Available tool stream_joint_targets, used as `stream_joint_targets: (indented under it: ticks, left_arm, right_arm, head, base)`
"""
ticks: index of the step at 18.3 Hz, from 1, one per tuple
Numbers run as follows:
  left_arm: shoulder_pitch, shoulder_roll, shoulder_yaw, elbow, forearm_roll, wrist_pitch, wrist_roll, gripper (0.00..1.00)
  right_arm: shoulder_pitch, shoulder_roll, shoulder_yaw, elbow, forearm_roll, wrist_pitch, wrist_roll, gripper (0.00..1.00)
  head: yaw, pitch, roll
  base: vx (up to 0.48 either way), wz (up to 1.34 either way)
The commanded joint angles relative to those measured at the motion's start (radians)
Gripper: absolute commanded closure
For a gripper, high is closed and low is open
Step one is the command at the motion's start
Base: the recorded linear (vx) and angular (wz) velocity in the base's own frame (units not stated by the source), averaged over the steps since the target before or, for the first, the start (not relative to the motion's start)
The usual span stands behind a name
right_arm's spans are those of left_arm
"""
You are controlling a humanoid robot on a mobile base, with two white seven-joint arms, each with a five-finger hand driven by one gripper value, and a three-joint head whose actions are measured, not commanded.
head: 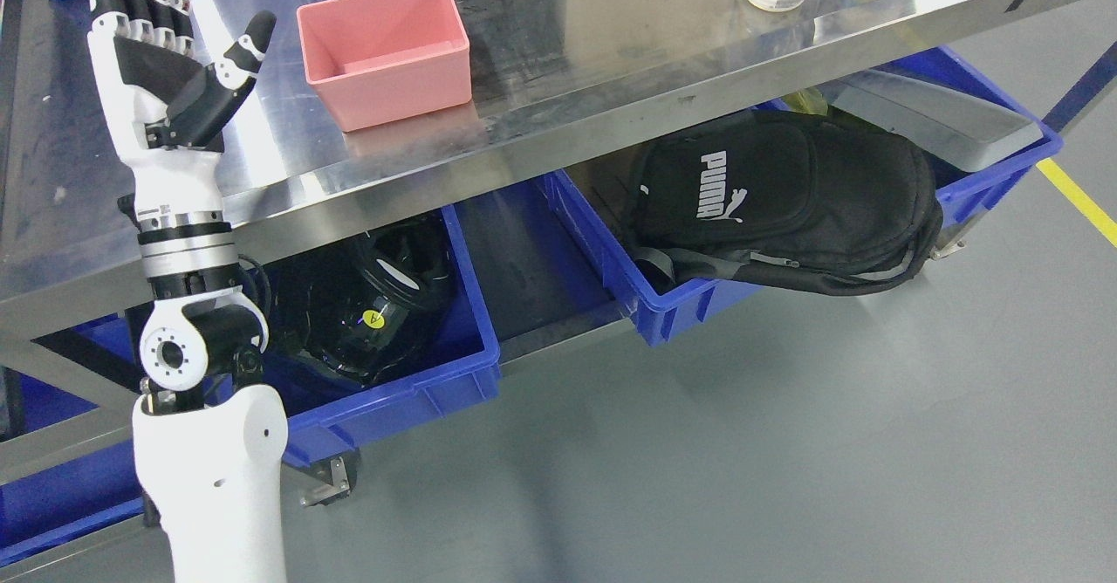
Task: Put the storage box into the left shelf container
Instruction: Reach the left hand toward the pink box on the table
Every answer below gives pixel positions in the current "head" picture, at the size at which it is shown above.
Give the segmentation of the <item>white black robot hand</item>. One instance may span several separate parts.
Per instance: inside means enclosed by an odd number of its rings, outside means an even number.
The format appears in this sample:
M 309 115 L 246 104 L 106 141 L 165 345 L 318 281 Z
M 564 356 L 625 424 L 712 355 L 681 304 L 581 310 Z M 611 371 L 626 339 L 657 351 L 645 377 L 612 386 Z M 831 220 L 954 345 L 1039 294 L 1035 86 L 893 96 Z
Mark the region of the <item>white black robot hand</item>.
M 254 90 L 277 22 L 254 15 L 211 61 L 195 56 L 192 0 L 89 0 L 89 57 L 139 218 L 218 213 L 223 130 Z

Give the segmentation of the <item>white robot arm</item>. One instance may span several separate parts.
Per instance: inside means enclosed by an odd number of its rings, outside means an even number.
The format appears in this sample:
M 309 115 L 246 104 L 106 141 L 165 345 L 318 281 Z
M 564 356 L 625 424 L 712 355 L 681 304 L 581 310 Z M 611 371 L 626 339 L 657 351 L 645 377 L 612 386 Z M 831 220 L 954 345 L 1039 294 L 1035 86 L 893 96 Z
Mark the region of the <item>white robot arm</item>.
M 288 423 L 264 383 L 268 327 L 244 293 L 219 209 L 120 212 L 154 300 L 137 340 L 134 463 L 176 582 L 284 582 L 280 467 Z

